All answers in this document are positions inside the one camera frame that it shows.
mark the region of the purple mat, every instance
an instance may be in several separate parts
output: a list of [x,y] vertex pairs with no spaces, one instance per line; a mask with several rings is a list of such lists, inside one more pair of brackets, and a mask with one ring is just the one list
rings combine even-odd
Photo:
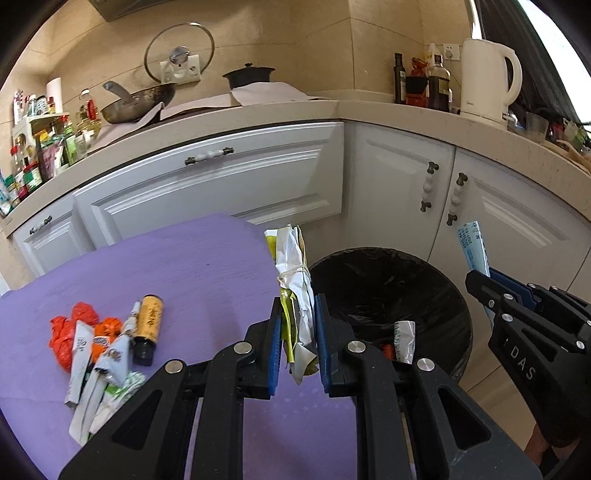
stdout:
[[[136,299],[164,300],[153,374],[170,358],[208,360],[268,318],[279,293],[262,229],[213,215],[122,241],[77,258],[0,299],[0,409],[48,480],[79,450],[63,403],[69,376],[47,347],[49,321],[77,301],[101,319],[126,319]],[[301,386],[284,369],[271,401],[247,400],[244,478],[356,478],[352,400],[329,399],[320,375]]]

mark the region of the cabinet handle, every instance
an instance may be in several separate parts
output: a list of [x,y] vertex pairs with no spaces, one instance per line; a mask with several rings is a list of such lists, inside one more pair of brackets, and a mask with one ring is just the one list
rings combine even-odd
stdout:
[[51,217],[51,215],[49,217],[47,217],[45,220],[43,220],[39,225],[35,225],[33,228],[31,228],[29,230],[29,235],[32,235],[34,233],[37,233],[39,230],[41,230],[43,227],[45,227],[46,225],[49,225],[49,223],[53,220],[53,218]]
[[228,155],[229,153],[234,153],[234,149],[231,147],[226,147],[221,150],[214,150],[213,152],[207,152],[196,157],[189,157],[185,160],[185,165],[193,165],[195,163],[201,163],[205,160],[211,160],[213,158],[223,157],[224,155]]
[[430,161],[427,167],[427,175],[425,176],[425,183],[423,184],[423,199],[421,200],[421,211],[426,212],[431,208],[431,192],[433,191],[433,175],[436,170],[439,170],[439,165]]
[[447,214],[447,224],[453,225],[457,220],[457,208],[462,204],[464,184],[468,181],[468,175],[460,172],[457,176],[456,186],[453,188],[452,198],[450,198],[449,213]]

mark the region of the paper towel roll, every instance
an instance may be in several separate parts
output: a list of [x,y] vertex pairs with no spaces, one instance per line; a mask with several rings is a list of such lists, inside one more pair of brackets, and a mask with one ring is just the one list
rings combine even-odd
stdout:
[[64,103],[61,99],[61,77],[53,79],[47,84],[46,97],[53,97],[53,101],[56,103],[56,113],[63,113]]

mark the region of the black trash bag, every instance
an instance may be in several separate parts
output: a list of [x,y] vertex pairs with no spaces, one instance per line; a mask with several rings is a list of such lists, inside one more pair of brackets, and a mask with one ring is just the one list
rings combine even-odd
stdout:
[[381,348],[394,343],[394,323],[416,326],[414,360],[430,358],[455,381],[472,349],[472,321],[464,298],[438,269],[413,255],[355,248],[310,268],[314,294],[330,315],[353,326],[357,338]]

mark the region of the power outlet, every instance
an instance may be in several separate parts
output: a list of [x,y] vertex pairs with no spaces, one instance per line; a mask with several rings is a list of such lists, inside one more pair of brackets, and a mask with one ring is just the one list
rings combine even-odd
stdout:
[[201,81],[199,55],[191,55],[180,67],[168,60],[160,62],[160,79],[162,83],[190,83]]
[[443,44],[444,60],[460,60],[460,46],[457,43]]

